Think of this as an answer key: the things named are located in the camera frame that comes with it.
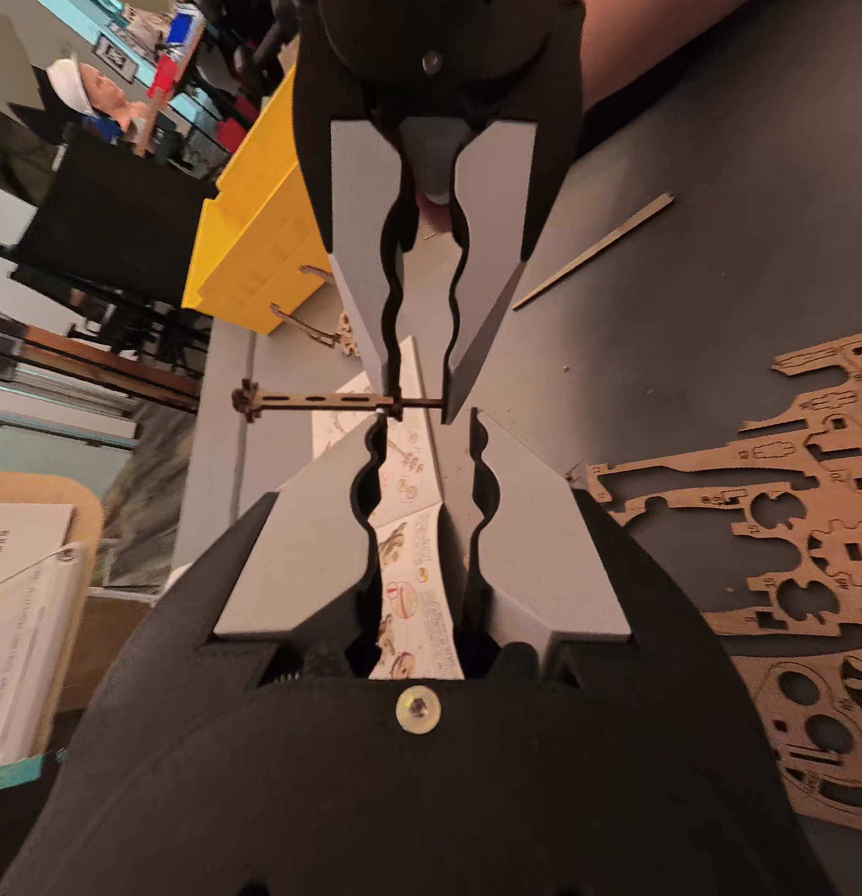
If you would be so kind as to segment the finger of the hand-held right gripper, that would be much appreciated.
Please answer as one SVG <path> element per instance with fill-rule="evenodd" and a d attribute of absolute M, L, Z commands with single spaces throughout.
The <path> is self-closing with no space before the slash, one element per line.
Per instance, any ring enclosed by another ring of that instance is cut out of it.
<path fill-rule="evenodd" d="M 525 267 L 521 251 L 536 135 L 533 123 L 495 121 L 455 159 L 453 234 L 465 245 L 450 287 L 454 328 L 444 367 L 445 425 L 470 397 Z"/>
<path fill-rule="evenodd" d="M 403 301 L 403 222 L 411 171 L 401 148 L 371 121 L 330 124 L 332 249 L 344 302 L 369 384 L 402 414 L 396 319 Z"/>

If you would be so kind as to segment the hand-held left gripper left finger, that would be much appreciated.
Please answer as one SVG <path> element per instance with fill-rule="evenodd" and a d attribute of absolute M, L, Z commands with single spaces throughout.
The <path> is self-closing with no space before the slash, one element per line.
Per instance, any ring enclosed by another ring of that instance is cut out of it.
<path fill-rule="evenodd" d="M 214 634 L 278 641 L 305 656 L 333 643 L 354 673 L 380 658 L 378 540 L 371 515 L 380 503 L 388 420 L 370 413 L 276 494 L 232 588 Z"/>

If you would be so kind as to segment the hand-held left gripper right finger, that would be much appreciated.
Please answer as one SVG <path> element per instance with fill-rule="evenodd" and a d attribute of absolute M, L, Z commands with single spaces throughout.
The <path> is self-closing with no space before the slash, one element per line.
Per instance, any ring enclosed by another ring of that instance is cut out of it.
<path fill-rule="evenodd" d="M 470 538 L 460 628 L 540 666 L 565 643 L 626 644 L 631 627 L 568 481 L 484 409 L 472 409 Z"/>

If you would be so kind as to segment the slotted wooden model rod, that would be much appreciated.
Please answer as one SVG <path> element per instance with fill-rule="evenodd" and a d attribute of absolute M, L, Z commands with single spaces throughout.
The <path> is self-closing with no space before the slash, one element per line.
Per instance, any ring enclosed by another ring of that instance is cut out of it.
<path fill-rule="evenodd" d="M 301 395 L 267 391 L 248 379 L 244 379 L 231 392 L 231 403 L 249 423 L 269 411 L 380 412 L 402 420 L 406 409 L 445 410 L 441 399 L 393 397 L 373 392 L 314 392 Z"/>

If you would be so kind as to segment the person's right forearm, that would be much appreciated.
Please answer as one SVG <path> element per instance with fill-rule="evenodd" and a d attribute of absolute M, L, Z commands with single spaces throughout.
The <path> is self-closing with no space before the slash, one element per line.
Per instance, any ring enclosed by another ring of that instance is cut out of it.
<path fill-rule="evenodd" d="M 583 108 L 629 85 L 744 1 L 588 1 L 580 59 Z"/>

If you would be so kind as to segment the small wooden model assembly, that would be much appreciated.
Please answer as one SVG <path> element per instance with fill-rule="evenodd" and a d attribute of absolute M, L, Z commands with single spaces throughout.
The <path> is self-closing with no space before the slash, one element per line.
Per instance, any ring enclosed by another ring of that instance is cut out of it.
<path fill-rule="evenodd" d="M 330 350 L 339 347 L 345 356 L 360 357 L 357 341 L 347 314 L 347 310 L 341 310 L 336 330 L 334 332 L 326 332 L 320 330 L 313 325 L 303 322 L 296 317 L 285 313 L 276 303 L 271 303 L 269 308 L 273 315 L 297 330 L 300 330 L 311 341 L 324 346 Z"/>

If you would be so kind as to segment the laser-cut wooden parts sheet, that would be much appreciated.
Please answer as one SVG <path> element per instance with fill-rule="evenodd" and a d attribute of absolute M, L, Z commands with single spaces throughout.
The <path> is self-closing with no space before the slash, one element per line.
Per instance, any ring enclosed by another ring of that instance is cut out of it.
<path fill-rule="evenodd" d="M 733 662 L 795 811 L 862 832 L 862 332 L 779 355 L 772 369 L 843 380 L 742 423 L 723 445 L 584 473 L 626 528 L 662 506 L 787 554 L 779 569 L 725 583 L 732 607 L 703 616 L 728 640 L 799 644 Z"/>

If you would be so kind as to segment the thin wooden strip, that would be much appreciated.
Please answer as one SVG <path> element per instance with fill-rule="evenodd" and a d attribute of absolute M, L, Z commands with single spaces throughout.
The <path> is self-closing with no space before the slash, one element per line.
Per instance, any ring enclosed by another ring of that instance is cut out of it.
<path fill-rule="evenodd" d="M 597 255 L 605 252 L 611 246 L 626 238 L 631 232 L 646 224 L 650 219 L 657 217 L 663 211 L 667 210 L 673 205 L 675 199 L 675 194 L 664 193 L 647 203 L 630 218 L 627 218 L 621 225 L 611 230 L 600 240 L 594 242 L 592 246 L 584 250 L 570 263 L 563 266 L 559 271 L 544 280 L 537 287 L 533 288 L 526 294 L 526 296 L 516 301 L 512 305 L 512 311 L 516 312 L 537 300 L 538 297 L 541 297 L 544 293 L 549 291 L 549 289 L 567 279 L 571 274 L 577 272 L 581 267 L 591 262 Z"/>

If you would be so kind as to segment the yellow plastic bin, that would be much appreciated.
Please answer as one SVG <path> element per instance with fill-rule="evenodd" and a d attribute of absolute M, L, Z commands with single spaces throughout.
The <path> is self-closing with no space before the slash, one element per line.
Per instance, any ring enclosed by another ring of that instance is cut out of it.
<path fill-rule="evenodd" d="M 268 335 L 325 282 L 329 258 L 294 146 L 295 69 L 262 108 L 201 207 L 182 308 Z"/>

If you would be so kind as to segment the illustrated instruction booklet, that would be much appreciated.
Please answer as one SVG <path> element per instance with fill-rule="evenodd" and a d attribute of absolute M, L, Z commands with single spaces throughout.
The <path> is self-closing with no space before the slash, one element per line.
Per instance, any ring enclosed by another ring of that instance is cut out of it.
<path fill-rule="evenodd" d="M 443 581 L 438 528 L 442 487 L 429 411 L 389 419 L 380 502 L 369 517 L 380 563 L 378 623 L 347 650 L 359 675 L 463 679 Z"/>

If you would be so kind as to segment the white paper stack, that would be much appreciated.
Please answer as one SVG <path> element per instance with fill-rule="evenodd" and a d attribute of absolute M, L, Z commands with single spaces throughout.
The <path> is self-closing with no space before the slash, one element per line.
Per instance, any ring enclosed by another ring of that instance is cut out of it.
<path fill-rule="evenodd" d="M 32 756 L 88 549 L 67 503 L 0 503 L 0 767 Z"/>

